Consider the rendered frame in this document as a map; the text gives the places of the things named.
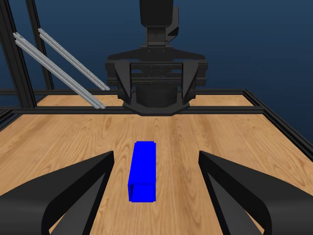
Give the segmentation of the blue hollow socket block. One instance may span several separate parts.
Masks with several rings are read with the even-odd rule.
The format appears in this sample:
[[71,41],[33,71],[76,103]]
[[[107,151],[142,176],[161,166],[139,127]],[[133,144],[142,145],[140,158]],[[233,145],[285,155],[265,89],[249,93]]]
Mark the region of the blue hollow socket block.
[[131,202],[156,200],[156,143],[137,141],[134,144],[128,195]]

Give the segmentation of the silver aluminium brace rail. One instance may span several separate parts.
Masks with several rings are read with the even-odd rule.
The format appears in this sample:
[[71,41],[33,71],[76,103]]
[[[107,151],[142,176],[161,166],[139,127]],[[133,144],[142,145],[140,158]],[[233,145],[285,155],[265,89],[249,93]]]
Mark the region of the silver aluminium brace rail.
[[52,74],[63,81],[68,87],[75,91],[81,98],[87,101],[96,109],[105,109],[105,105],[95,98],[90,92],[83,88],[79,83],[77,83],[72,77],[70,77],[66,72],[54,64],[50,59],[48,59],[42,52],[36,49],[29,41],[22,37],[19,33],[13,33],[15,38],[15,43],[27,52],[32,58],[49,70]]
[[56,42],[50,35],[48,35],[42,28],[38,29],[40,38],[50,45],[63,58],[70,62],[77,70],[79,70],[85,77],[87,77],[93,84],[103,91],[109,91],[110,88],[89,69],[87,69],[81,62],[79,62],[73,55],[64,49],[58,42]]

